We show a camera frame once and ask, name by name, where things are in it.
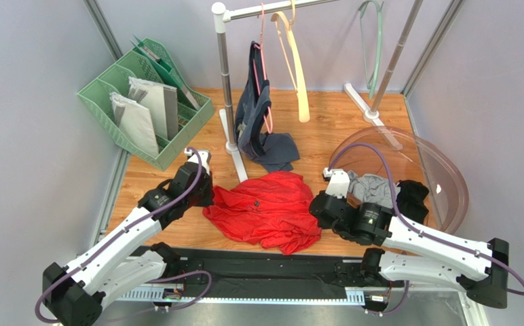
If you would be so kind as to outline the cream plastic hanger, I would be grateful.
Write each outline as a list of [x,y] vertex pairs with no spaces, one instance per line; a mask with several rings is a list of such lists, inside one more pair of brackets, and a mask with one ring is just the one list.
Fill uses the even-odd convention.
[[283,11],[278,11],[272,14],[271,21],[275,24],[283,57],[286,62],[286,68],[290,75],[293,89],[297,95],[298,119],[301,123],[307,123],[310,120],[310,106],[303,66],[293,33],[293,25],[296,17],[295,1],[290,1],[290,6],[292,11],[290,18],[287,18]]

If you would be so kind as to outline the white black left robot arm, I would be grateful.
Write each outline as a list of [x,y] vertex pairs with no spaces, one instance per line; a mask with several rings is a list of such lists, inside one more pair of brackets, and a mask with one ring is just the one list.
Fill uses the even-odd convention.
[[43,293],[35,315],[44,323],[93,325],[102,311],[143,283],[175,283],[182,274],[179,255],[163,242],[126,262],[146,240],[159,234],[191,207],[212,204],[212,177],[207,162],[192,156],[174,178],[150,189],[117,228],[65,266],[43,271]]

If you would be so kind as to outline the red tank top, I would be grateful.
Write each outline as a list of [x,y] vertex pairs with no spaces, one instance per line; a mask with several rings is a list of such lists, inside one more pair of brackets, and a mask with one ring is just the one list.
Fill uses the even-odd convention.
[[226,238],[277,248],[284,255],[321,239],[322,229],[309,212],[314,196],[301,175],[277,171],[233,189],[216,185],[213,192],[213,204],[202,214]]

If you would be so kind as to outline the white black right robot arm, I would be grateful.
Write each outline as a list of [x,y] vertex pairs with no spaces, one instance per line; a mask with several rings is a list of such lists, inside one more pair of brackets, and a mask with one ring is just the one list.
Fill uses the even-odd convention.
[[378,204],[352,206],[344,198],[320,192],[310,214],[322,229],[367,247],[360,278],[368,286],[415,281],[450,287],[491,308],[508,305],[509,244],[467,240],[394,216]]

